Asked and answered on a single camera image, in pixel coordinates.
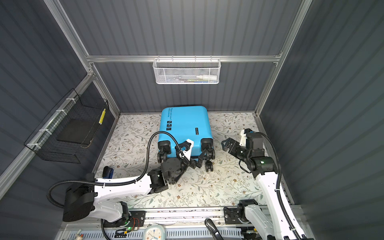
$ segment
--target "yellow label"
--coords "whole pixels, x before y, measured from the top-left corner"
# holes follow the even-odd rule
[[[101,113],[101,116],[100,116],[100,119],[99,119],[99,124],[100,124],[100,125],[103,123],[104,116],[105,116],[105,109],[104,109],[103,112]]]

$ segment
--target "floral floor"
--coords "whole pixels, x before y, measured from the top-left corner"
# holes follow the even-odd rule
[[[158,194],[127,196],[130,208],[205,207],[235,205],[238,200],[255,198],[265,205],[265,199],[252,174],[240,169],[238,160],[221,149],[221,141],[232,137],[240,141],[240,131],[257,131],[252,113],[209,113],[216,158],[214,171],[188,168],[176,185]],[[104,166],[114,169],[113,178],[140,175],[145,166],[147,141],[159,130],[160,114],[121,115],[107,150],[96,172],[100,177]],[[148,171],[160,166],[157,162],[157,138],[151,144]]]

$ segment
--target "black handle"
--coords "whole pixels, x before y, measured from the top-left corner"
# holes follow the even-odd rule
[[[210,218],[207,218],[205,220],[205,225],[207,226],[208,231],[212,234],[215,240],[224,240],[223,237],[220,235],[219,231],[217,230],[214,222]]]

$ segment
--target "blue object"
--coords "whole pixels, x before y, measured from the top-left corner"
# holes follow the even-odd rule
[[[202,152],[202,139],[211,139],[213,142],[208,112],[203,106],[165,108],[161,112],[160,131],[172,134],[179,144],[187,139],[192,140],[194,146],[191,156],[194,157]],[[175,142],[165,134],[159,135],[161,141],[170,141],[171,154],[167,157],[176,157]]]
[[[106,178],[106,179],[111,179],[112,176],[113,176],[113,168],[105,166],[104,169],[103,169],[102,177]]]

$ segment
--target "white bottle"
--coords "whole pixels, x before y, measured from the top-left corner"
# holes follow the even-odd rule
[[[214,81],[214,82],[217,81],[216,75],[198,75],[196,77],[197,77],[197,79],[202,79],[202,80],[206,80],[206,81]]]

